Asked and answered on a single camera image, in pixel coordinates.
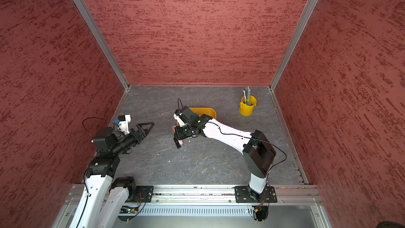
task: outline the red wall panel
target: red wall panel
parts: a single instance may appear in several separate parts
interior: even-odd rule
[[[72,0],[0,0],[0,19],[0,227],[50,227],[95,152],[82,119],[123,88]]]
[[[405,0],[319,0],[276,96],[336,228],[405,223]]]
[[[84,0],[130,84],[268,85],[307,0]]]

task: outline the gray marble surface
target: gray marble surface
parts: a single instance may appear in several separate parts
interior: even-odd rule
[[[250,172],[243,156],[215,139],[184,140],[181,149],[173,141],[173,114],[177,99],[184,106],[211,107],[217,120],[243,131],[262,131],[267,139],[287,153],[287,160],[269,175],[270,184],[299,184],[293,155],[284,138],[268,88],[253,87],[257,99],[253,114],[239,113],[241,87],[144,87],[133,86],[120,114],[130,114],[130,127],[153,121],[155,126],[131,154],[120,155],[115,177],[134,176],[137,183],[248,184]],[[275,163],[284,159],[276,150]]]

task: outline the orange tray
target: orange tray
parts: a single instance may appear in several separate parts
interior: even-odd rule
[[[198,114],[198,116],[206,114],[206,115],[209,115],[210,117],[214,118],[215,120],[217,119],[217,113],[212,108],[190,108],[190,109],[195,114]]]

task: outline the yellow bucket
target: yellow bucket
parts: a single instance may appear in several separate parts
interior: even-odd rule
[[[240,103],[239,113],[244,116],[249,116],[253,113],[253,109],[256,106],[256,98],[250,96],[250,103],[251,105],[245,104],[245,97],[242,98],[242,102]]]

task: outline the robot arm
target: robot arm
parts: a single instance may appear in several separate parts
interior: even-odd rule
[[[124,202],[135,193],[133,177],[117,178],[111,184],[120,161],[118,155],[139,144],[154,123],[137,124],[138,130],[135,131],[128,129],[130,120],[129,115],[119,116],[120,131],[106,127],[99,130],[92,140],[97,147],[97,155],[88,165],[84,181],[86,186],[69,228],[112,227]],[[110,185],[109,199],[101,210]]]
[[[186,106],[176,110],[173,116],[179,123],[174,133],[178,149],[181,148],[179,140],[202,135],[217,139],[243,154],[246,166],[251,172],[250,197],[258,202],[266,186],[267,173],[276,155],[266,136],[259,130],[250,133],[231,128],[206,114],[199,117]]]

